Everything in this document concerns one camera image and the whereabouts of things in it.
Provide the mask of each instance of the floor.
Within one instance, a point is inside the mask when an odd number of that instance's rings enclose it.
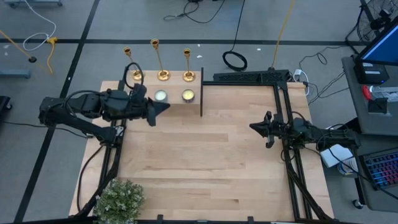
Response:
[[[28,80],[1,79],[0,95],[10,96],[14,105],[12,111],[2,119],[39,124],[40,102],[46,96],[60,96],[65,80],[70,82],[69,92],[73,92],[97,90],[103,80],[120,79],[128,63],[128,58],[123,54],[123,47],[127,45],[132,48],[133,57],[142,68],[159,69],[154,49],[146,44],[152,38],[168,40],[164,45],[160,42],[160,53],[162,63],[169,70],[185,69],[182,50],[191,48],[191,67],[193,70],[204,67],[205,80],[211,80],[214,73],[231,72],[224,65],[221,55],[231,48],[230,41],[226,40],[234,38],[243,1],[226,1],[220,13],[208,24],[197,24],[187,18],[163,21],[164,16],[180,14],[185,2],[64,0],[63,7],[33,5],[39,14],[57,24],[55,36],[60,43],[56,45],[52,57],[54,75],[37,66],[45,66],[51,51],[49,44],[30,52],[38,58],[38,62],[32,64],[14,46],[0,39],[0,67],[29,69],[32,73]],[[96,4],[98,7],[92,11],[93,22],[84,35],[86,21]],[[220,4],[220,1],[205,0],[192,16],[205,21]],[[238,40],[265,40],[263,44],[247,41],[235,46],[234,50],[247,58],[249,71],[270,67],[275,41],[289,5],[289,0],[246,1]],[[358,7],[357,0],[298,0],[282,37],[282,40],[292,41],[283,42],[279,47],[274,67],[294,72],[304,56],[313,55],[326,45],[343,44],[345,35],[355,24]],[[35,16],[23,4],[11,9],[0,2],[0,21],[3,21],[0,28],[20,45],[24,38],[33,33],[52,31],[51,24]],[[79,49],[82,34],[91,44]],[[118,44],[114,40],[126,40],[128,44]],[[322,88],[341,73],[341,57],[351,54],[348,47],[328,49],[324,53],[327,65],[322,65],[315,57],[306,59],[302,67],[310,82]],[[79,56],[77,66],[71,66],[74,57],[76,61]],[[342,78],[326,94],[346,87],[346,80]],[[308,100],[314,96],[311,90]],[[321,128],[355,117],[349,91],[317,100],[310,105],[310,111],[313,123]],[[0,182],[0,223],[14,220],[46,132],[45,128],[10,124],[0,126],[0,178],[3,180]],[[65,218],[68,215],[85,144],[85,139],[63,131],[55,132],[24,221]],[[398,222],[398,214],[395,213],[355,209],[350,202],[357,197],[354,181],[340,176],[335,168],[325,169],[325,175],[336,218],[358,223]]]

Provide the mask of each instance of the chair wheel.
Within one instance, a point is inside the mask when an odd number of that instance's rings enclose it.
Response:
[[[353,200],[352,203],[353,203],[354,207],[356,207],[357,209],[362,209],[363,208],[363,204],[361,204],[361,202],[359,202],[358,199]]]
[[[6,106],[7,110],[11,110],[12,109],[12,104],[10,104],[10,102],[8,102],[7,106]]]

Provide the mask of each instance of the wooden table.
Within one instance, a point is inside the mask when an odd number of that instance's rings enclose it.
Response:
[[[103,82],[101,91],[117,86]],[[310,119],[303,85],[288,87],[292,110]],[[165,220],[244,221],[253,216],[255,221],[293,221],[282,143],[276,139],[266,149],[266,139],[249,128],[268,110],[276,113],[272,87],[204,86],[203,117],[170,108],[157,118],[156,127],[146,120],[128,121],[118,178],[144,187],[140,219],[163,214]],[[102,119],[94,123],[109,126]],[[98,141],[89,139],[82,165],[97,148]],[[103,156],[104,150],[86,168],[81,206],[98,186]],[[333,217],[319,156],[302,150],[302,163],[308,191]],[[76,212],[75,192],[70,214]]]

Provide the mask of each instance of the potted plant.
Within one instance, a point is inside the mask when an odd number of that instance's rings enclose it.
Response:
[[[118,179],[113,179],[96,199],[94,213],[104,224],[134,223],[145,200],[141,185]]]

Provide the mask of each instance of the monitor screen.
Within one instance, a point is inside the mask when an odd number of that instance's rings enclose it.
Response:
[[[381,63],[398,63],[398,25],[395,23],[362,57]]]

